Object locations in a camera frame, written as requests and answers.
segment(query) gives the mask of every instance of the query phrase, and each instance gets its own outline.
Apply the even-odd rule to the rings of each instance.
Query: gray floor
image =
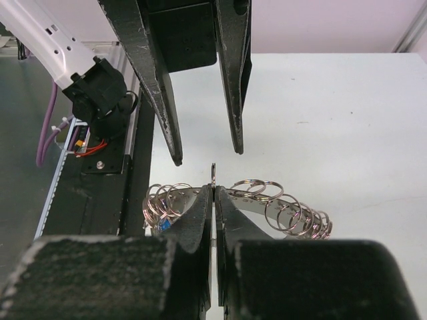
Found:
[[[56,145],[42,169],[35,165],[50,91],[51,78],[36,58],[18,61],[0,52],[0,287],[34,237],[56,168]],[[52,124],[69,106],[60,94]]]

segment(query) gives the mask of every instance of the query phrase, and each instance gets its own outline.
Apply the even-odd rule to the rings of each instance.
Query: scratch on table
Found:
[[[355,211],[359,211],[359,210],[364,210],[364,209],[369,209],[369,208],[373,208],[373,207],[378,207],[380,205],[383,205],[385,203],[389,203],[389,202],[397,202],[397,201],[405,201],[405,200],[415,200],[415,199],[423,199],[423,198],[427,198],[427,195],[421,195],[419,197],[406,197],[406,198],[397,198],[397,199],[391,199],[391,200],[385,200],[379,203],[373,203],[371,205],[366,205],[365,207],[361,207],[361,208],[357,208],[354,210],[349,211],[348,213],[352,213]]]

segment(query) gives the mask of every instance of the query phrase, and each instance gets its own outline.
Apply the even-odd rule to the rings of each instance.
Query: white robotic arm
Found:
[[[96,57],[55,19],[40,0],[0,0],[0,22],[40,60],[63,93],[73,114],[102,139],[121,134],[128,114],[123,75]]]

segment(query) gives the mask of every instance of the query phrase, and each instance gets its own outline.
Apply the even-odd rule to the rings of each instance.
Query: screw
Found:
[[[104,162],[102,162],[102,161],[98,161],[98,162],[96,163],[96,169],[98,169],[98,170],[102,170],[102,169],[104,169],[104,167],[105,167]]]

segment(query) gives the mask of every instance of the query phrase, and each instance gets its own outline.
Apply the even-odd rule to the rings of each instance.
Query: white table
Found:
[[[242,156],[218,64],[172,75],[183,165],[173,165],[157,126],[151,183],[209,183],[212,162],[220,185],[282,183],[330,214],[332,239],[387,246],[427,319],[427,65],[415,54],[253,55],[253,63]]]

